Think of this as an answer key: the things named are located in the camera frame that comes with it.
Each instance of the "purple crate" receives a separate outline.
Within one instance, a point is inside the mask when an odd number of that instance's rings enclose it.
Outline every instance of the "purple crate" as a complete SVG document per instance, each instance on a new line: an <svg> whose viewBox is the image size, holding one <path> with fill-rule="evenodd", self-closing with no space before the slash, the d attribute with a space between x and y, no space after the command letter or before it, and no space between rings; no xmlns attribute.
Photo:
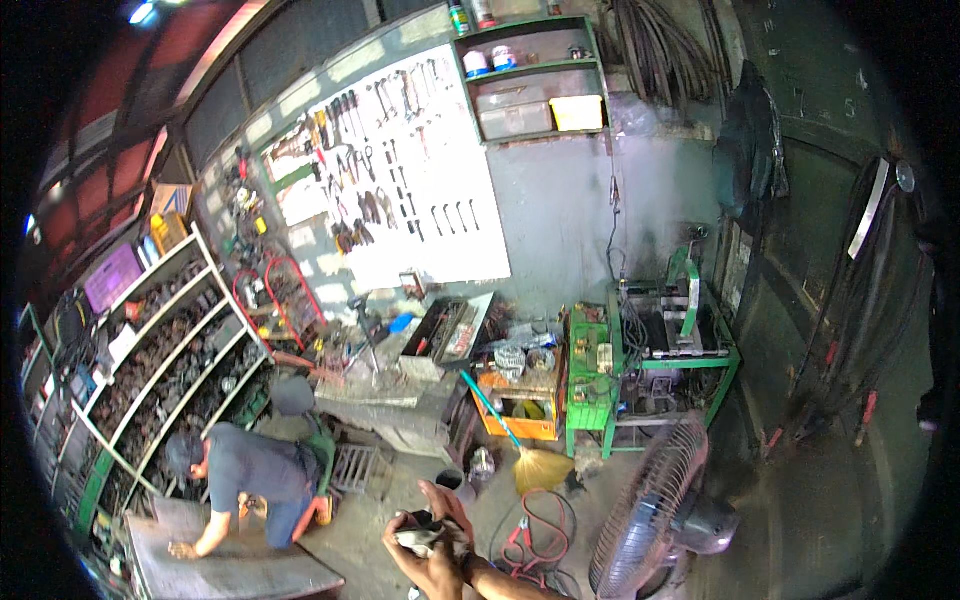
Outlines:
<svg viewBox="0 0 960 600"><path fill-rule="evenodd" d="M143 275L143 269L130 244L124 244L100 265L84 285L93 312L108 310L120 296Z"/></svg>

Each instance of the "ceiling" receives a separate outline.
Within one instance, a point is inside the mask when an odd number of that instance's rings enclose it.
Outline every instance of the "ceiling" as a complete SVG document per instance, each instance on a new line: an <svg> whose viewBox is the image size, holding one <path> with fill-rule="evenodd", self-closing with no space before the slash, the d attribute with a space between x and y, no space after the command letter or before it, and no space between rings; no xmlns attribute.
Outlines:
<svg viewBox="0 0 960 600"><path fill-rule="evenodd" d="M123 25L64 111L40 178L34 214L41 241L25 259L32 273L47 275L33 282L31 301L59 295L98 250L140 222L168 126L181 120L180 108L216 58L211 52L219 54L225 35L232 39L266 3L156 4L139 26L120 15Z"/></svg>

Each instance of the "broom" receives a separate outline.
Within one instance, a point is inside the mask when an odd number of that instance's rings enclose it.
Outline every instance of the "broom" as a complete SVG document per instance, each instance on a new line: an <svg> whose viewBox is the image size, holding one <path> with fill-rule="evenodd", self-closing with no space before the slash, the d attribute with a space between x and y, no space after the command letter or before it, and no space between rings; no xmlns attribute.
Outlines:
<svg viewBox="0 0 960 600"><path fill-rule="evenodd" d="M473 390L483 405L487 407L490 414L500 423L503 430L510 436L516 449L520 451L520 458L514 465L514 478L516 480L516 493L523 496L530 490L553 490L565 480L570 470L573 469L573 460L560 454L555 454L547 450L537 450L526 448L516 438L514 432L507 426L506 421L500 416L500 413L493 410L493 406L484 393L480 391L477 384L467 374L466 371L460 371L460 376L464 378L467 385Z"/></svg>

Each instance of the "man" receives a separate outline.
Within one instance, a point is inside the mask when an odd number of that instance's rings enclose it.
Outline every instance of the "man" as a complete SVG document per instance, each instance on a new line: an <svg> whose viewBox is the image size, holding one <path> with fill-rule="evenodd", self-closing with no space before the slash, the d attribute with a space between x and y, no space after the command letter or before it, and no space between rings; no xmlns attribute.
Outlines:
<svg viewBox="0 0 960 600"><path fill-rule="evenodd" d="M467 519L464 505L453 491L435 486L428 481L418 482L420 491L430 503L430 512L434 520L452 518L473 546L473 525ZM396 542L394 534L403 527L416 523L409 513L399 513L387 523L383 532L383 545L394 558L403 574L420 588L429 600L463 600L465 586L473 588L471 593L486 600L564 600L564 596L552 591L537 589L520 582L510 575L496 570L482 558L467 552L460 564L454 561L449 540L440 539L429 559L418 558Z"/></svg>
<svg viewBox="0 0 960 600"><path fill-rule="evenodd" d="M196 434L174 434L165 452L167 464L179 477L209 480L213 509L196 543L170 544L174 557L197 559L212 552L227 536L230 516L247 494L267 500L267 543L286 548L293 542L294 529L317 488L317 459L309 448L219 423L206 440Z"/></svg>

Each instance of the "white tool board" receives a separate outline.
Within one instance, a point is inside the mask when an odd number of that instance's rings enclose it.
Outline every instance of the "white tool board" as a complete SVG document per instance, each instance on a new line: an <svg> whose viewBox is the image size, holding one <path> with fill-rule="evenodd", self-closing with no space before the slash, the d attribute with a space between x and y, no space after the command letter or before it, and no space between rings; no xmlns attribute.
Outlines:
<svg viewBox="0 0 960 600"><path fill-rule="evenodd" d="M384 199L377 206L381 224L365 224L373 243L354 247L346 257L365 290L397 287L399 274L411 269L436 283L511 274L490 168L455 60L450 45L433 48L312 107L309 115L329 114L344 94L353 91L357 99L357 108L339 120L327 116L332 148L323 151L325 165L313 154L273 159L268 150L264 155L275 180L311 161L321 177L317 181L311 174L277 194L288 224L326 212L328 233L341 218L353 229L363 218L358 194ZM402 91L404 77L409 102ZM393 211L396 228L388 227L384 206Z"/></svg>

